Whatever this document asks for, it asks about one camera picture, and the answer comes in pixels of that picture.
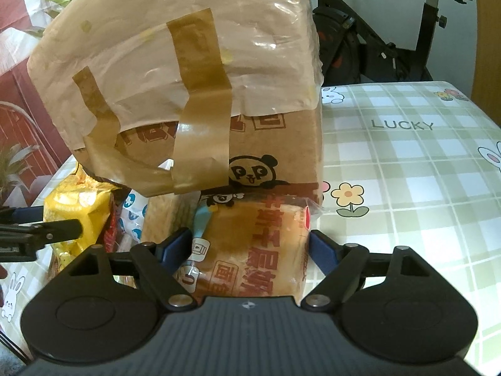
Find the black exercise bike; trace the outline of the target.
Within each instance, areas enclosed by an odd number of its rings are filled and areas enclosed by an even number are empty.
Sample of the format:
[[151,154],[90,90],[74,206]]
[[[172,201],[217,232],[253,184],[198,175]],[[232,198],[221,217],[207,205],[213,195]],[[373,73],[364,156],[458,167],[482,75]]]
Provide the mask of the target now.
[[326,86],[365,81],[471,83],[473,0],[315,0]]

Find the blue white snack packet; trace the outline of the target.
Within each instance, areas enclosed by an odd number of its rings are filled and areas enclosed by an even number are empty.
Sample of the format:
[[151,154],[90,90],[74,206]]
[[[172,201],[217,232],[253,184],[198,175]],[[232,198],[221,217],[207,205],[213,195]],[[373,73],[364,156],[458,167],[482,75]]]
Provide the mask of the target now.
[[142,237],[148,202],[148,198],[132,190],[121,206],[119,227],[124,234],[131,236],[138,243]]

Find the green plaid tablecloth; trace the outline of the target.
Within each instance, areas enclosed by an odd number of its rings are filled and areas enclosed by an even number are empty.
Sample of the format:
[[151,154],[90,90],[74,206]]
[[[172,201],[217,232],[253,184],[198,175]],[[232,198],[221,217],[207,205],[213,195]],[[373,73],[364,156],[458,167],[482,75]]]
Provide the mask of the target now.
[[376,251],[405,243],[473,304],[472,370],[500,370],[500,130],[445,82],[323,90],[319,226]]

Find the yellow snack bag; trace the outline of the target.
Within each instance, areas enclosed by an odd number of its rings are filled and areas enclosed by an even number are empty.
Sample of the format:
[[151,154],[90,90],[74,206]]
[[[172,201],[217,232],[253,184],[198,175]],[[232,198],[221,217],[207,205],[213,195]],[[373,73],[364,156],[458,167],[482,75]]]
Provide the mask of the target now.
[[80,164],[45,198],[43,220],[56,222],[77,219],[82,234],[74,240],[52,245],[60,273],[87,247],[95,244],[111,215],[117,187],[87,175]]

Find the red patterned curtain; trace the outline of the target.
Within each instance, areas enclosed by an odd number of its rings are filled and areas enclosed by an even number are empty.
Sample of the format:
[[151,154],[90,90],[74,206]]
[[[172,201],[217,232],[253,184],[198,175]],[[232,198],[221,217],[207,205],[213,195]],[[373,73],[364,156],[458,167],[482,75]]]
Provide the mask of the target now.
[[70,157],[27,71],[43,31],[72,0],[1,0],[1,204],[30,206]]

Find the cardboard box with plastic liner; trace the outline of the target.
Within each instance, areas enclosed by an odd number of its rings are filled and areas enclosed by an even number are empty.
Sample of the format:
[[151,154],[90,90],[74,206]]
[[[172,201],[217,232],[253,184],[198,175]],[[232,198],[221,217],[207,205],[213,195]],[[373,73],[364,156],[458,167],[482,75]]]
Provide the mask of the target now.
[[310,0],[73,0],[27,70],[98,177],[147,197],[233,187],[321,199]]

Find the bread loaf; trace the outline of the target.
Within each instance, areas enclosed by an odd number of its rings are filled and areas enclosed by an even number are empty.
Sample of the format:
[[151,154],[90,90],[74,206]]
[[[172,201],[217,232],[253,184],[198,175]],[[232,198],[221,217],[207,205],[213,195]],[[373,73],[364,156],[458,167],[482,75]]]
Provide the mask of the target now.
[[308,237],[320,207],[308,198],[213,194],[194,214],[192,251],[175,278],[196,301],[207,296],[300,300]]

